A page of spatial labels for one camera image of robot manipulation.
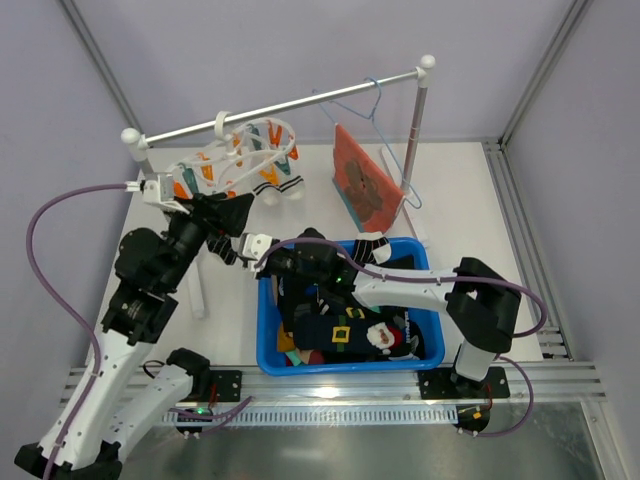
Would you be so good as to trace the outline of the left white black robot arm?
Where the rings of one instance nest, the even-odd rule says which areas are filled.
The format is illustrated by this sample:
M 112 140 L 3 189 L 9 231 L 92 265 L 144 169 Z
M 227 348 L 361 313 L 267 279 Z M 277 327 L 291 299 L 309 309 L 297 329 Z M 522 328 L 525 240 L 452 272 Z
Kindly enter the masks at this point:
M 94 336 L 94 357 L 54 426 L 18 450 L 16 466 L 40 479 L 115 479 L 162 415 L 182 400 L 210 397 L 209 360 L 180 348 L 138 397 L 117 406 L 176 310 L 173 295 L 201 248 L 240 236 L 253 200 L 197 194 L 178 202 L 163 234 L 138 228 L 123 237 L 119 285 Z

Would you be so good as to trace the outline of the black white pinstripe sock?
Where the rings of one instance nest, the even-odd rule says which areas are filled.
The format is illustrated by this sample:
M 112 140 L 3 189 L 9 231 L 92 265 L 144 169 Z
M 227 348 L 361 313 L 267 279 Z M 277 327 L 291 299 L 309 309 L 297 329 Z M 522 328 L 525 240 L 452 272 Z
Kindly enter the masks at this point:
M 381 232 L 362 232 L 354 241 L 352 258 L 359 264 L 381 265 L 391 259 L 392 247 Z

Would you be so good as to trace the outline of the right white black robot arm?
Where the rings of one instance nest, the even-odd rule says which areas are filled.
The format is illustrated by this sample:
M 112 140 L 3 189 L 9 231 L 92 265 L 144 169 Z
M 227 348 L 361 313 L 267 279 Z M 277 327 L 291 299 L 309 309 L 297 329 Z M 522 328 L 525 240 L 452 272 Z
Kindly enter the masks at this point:
M 411 253 L 398 256 L 397 244 L 381 234 L 335 242 L 308 228 L 257 250 L 256 275 L 277 280 L 294 345 L 338 359 L 429 362 L 427 337 L 412 315 L 448 316 L 463 337 L 448 382 L 475 393 L 492 362 L 511 349 L 521 292 L 477 258 L 434 271 Z

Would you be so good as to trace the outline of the white oval clip hanger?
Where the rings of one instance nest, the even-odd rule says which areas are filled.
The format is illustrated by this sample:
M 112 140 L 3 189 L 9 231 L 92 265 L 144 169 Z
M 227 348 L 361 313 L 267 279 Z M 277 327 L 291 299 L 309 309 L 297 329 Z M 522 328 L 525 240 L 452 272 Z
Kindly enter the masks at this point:
M 225 193 L 228 197 L 252 193 L 260 181 L 279 186 L 301 175 L 296 134 L 291 125 L 261 117 L 216 136 L 203 149 L 171 165 L 175 195 L 189 199 L 197 193 Z

